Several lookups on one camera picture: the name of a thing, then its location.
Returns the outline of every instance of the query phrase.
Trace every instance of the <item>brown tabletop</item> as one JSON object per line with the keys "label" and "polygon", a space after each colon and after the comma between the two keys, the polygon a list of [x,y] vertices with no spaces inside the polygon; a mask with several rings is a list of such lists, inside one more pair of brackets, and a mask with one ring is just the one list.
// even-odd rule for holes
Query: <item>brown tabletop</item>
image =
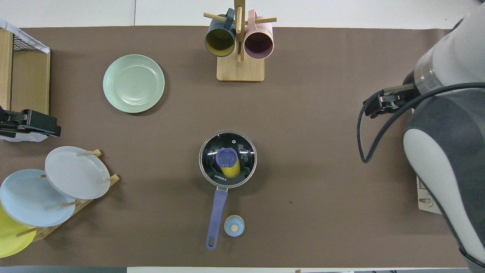
{"label": "brown tabletop", "polygon": [[[441,215],[418,210],[402,148],[401,118],[369,164],[360,161],[362,101],[399,85],[442,30],[275,28],[262,83],[216,80],[206,27],[26,29],[52,50],[51,115],[60,138],[0,141],[0,181],[44,168],[60,146],[101,149],[121,180],[44,240],[1,265],[217,267],[465,267]],[[142,54],[166,86],[151,109],[128,114],[106,100],[107,67]],[[388,117],[365,118],[363,140]],[[254,176],[229,190],[221,229],[204,247],[215,186],[200,172],[204,140],[246,134],[258,152]]]}

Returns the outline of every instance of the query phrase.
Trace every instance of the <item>black cable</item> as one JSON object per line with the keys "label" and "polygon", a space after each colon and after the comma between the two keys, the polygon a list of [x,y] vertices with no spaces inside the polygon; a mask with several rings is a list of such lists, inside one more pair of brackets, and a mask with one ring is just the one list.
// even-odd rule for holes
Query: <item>black cable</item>
{"label": "black cable", "polygon": [[372,146],[371,146],[371,148],[369,150],[369,153],[367,154],[367,156],[365,156],[364,155],[364,151],[362,150],[362,144],[360,142],[360,123],[362,121],[362,115],[363,115],[364,111],[369,106],[370,102],[375,97],[377,97],[379,95],[379,92],[373,94],[371,96],[371,99],[367,100],[367,102],[364,104],[364,106],[362,106],[362,109],[360,110],[360,113],[359,113],[359,118],[357,120],[357,145],[358,145],[358,148],[359,148],[360,159],[362,159],[362,162],[368,163],[371,160],[372,155],[374,154],[375,149],[377,148],[377,145],[379,144],[379,141],[381,141],[381,138],[384,135],[384,133],[396,121],[396,119],[399,118],[402,114],[404,114],[407,110],[409,110],[412,107],[418,105],[423,100],[425,100],[425,99],[427,99],[429,97],[432,97],[432,96],[435,96],[437,94],[441,94],[441,93],[444,93],[444,92],[458,90],[458,89],[465,89],[465,88],[485,88],[485,83],[465,83],[465,84],[457,84],[457,85],[445,86],[445,87],[438,88],[436,90],[430,91],[430,92],[428,92],[426,94],[423,94],[423,95],[421,95],[421,96],[419,96],[419,97],[411,100],[406,105],[404,105],[403,107],[399,108],[399,110],[397,110],[394,113],[394,115],[386,122],[386,124],[384,124],[384,126],[382,126],[381,130],[379,131],[379,133],[375,137],[374,142],[372,143]]}

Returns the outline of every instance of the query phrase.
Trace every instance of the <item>yellow plate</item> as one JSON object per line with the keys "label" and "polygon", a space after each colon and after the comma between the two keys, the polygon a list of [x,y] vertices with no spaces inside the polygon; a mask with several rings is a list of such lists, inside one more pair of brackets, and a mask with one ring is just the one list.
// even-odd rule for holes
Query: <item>yellow plate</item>
{"label": "yellow plate", "polygon": [[30,232],[20,237],[17,237],[16,234],[31,228],[10,218],[0,206],[0,258],[13,255],[26,248],[37,232]]}

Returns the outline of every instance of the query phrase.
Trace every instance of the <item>mug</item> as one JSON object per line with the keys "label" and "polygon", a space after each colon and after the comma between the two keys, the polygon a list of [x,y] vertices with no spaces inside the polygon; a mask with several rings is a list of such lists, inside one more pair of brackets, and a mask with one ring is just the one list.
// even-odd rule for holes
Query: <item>mug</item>
{"label": "mug", "polygon": [[207,51],[212,55],[225,57],[231,54],[236,47],[236,29],[233,25],[234,10],[229,8],[226,15],[220,14],[219,16],[226,17],[226,21],[212,19],[209,30],[207,30],[205,44]]}
{"label": "mug", "polygon": [[253,59],[262,60],[273,53],[273,26],[271,23],[256,24],[256,19],[263,17],[258,17],[256,10],[250,10],[244,35],[244,52]]}

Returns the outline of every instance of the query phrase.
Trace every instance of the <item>pan handle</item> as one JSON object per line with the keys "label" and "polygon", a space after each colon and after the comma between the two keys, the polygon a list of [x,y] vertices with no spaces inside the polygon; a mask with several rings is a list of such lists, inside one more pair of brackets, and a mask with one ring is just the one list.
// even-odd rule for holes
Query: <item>pan handle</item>
{"label": "pan handle", "polygon": [[227,199],[227,191],[215,191],[214,203],[212,204],[212,213],[210,215],[209,232],[207,233],[206,248],[214,250],[219,236],[221,227],[222,211]]}

